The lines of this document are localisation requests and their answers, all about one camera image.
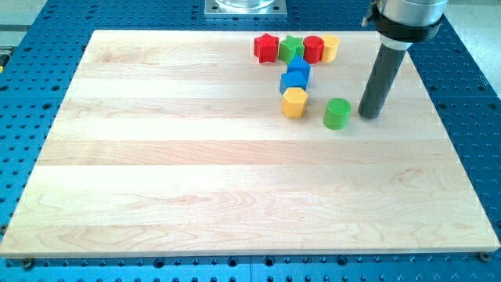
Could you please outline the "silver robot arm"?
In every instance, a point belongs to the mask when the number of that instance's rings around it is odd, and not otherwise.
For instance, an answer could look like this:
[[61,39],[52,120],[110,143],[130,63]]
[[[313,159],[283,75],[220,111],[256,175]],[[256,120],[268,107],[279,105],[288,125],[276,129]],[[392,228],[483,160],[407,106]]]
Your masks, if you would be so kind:
[[428,42],[437,33],[448,0],[371,0],[361,25],[374,23],[389,49],[404,51],[414,43]]

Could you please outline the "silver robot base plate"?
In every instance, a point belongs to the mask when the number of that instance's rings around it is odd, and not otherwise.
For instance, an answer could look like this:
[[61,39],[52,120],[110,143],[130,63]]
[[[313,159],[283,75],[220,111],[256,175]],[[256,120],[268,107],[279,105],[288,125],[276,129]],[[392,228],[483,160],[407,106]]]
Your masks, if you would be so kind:
[[286,0],[205,0],[206,18],[287,17]]

